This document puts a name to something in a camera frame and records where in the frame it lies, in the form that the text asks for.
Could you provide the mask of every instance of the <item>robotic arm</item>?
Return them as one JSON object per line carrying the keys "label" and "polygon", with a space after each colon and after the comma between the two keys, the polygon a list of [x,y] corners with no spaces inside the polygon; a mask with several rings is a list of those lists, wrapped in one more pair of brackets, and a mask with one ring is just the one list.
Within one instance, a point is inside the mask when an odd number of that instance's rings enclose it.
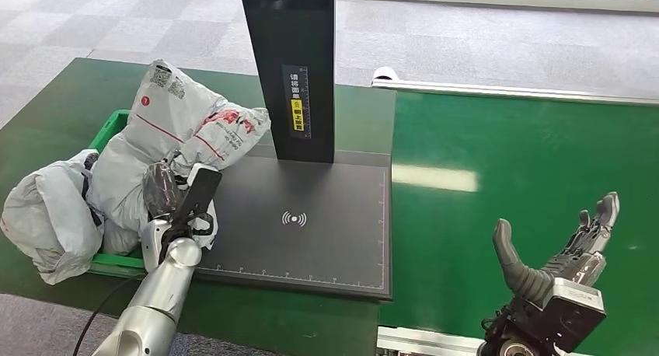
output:
{"label": "robotic arm", "polygon": [[511,225],[500,219],[493,243],[514,297],[483,321],[479,356],[554,356],[572,352],[606,317],[601,292],[592,287],[606,265],[601,252],[620,210],[618,194],[597,203],[597,214],[579,214],[567,245],[539,270],[524,265],[511,242]]}
{"label": "robotic arm", "polygon": [[[149,168],[143,187],[149,215],[155,217],[142,231],[148,275],[93,356],[169,354],[194,268],[201,260],[201,249],[193,236],[213,230],[214,221],[206,211],[220,180],[217,170],[196,165],[188,180],[192,185],[183,199],[166,161]],[[198,219],[210,228],[195,229]]]}

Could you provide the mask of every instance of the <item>silver robotic arm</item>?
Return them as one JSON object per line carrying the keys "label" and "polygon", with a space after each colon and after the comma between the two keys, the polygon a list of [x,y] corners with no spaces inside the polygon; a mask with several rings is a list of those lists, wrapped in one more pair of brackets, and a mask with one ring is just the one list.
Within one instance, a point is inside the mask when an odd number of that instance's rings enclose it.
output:
{"label": "silver robotic arm", "polygon": [[112,333],[93,356],[169,354],[190,280],[200,260],[201,249],[194,240],[184,237],[174,240],[164,261],[140,284]]}
{"label": "silver robotic arm", "polygon": [[[145,174],[145,203],[153,217],[141,234],[148,275],[93,356],[169,354],[194,268],[201,260],[201,248],[192,237],[212,231],[214,220],[206,211],[221,179],[207,166],[192,173],[185,197],[167,160],[150,166]],[[193,229],[199,218],[210,228]]]}

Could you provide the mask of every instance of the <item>green table surface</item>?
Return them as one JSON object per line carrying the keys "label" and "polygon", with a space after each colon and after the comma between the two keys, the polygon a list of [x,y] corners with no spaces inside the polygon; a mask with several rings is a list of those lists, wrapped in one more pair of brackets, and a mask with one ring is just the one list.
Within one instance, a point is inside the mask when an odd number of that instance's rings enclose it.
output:
{"label": "green table surface", "polygon": [[468,171],[476,185],[392,185],[394,303],[382,324],[481,337],[479,320],[511,296],[492,247],[497,219],[541,267],[579,210],[593,215],[616,190],[621,211],[595,285],[608,317],[577,351],[659,354],[659,106],[398,92],[392,160],[394,179],[408,165]]}
{"label": "green table surface", "polygon": [[[86,147],[113,110],[130,107],[144,71],[71,63],[0,130],[0,197],[28,172]],[[254,76],[189,74],[244,106],[263,104]],[[378,323],[481,337],[479,321],[510,298],[491,245],[497,218],[511,221],[521,257],[539,267],[567,241],[580,209],[617,190],[621,214],[596,285],[608,318],[579,352],[656,354],[659,109],[337,86],[336,147],[386,152],[394,110],[394,301],[381,305],[379,320],[373,302],[195,281],[181,331],[293,355],[372,354]],[[449,190],[456,186],[445,178],[473,182]],[[119,282],[86,274],[45,285],[4,237],[0,264],[11,267],[0,291],[80,308]],[[118,314],[134,289],[106,312]]]}

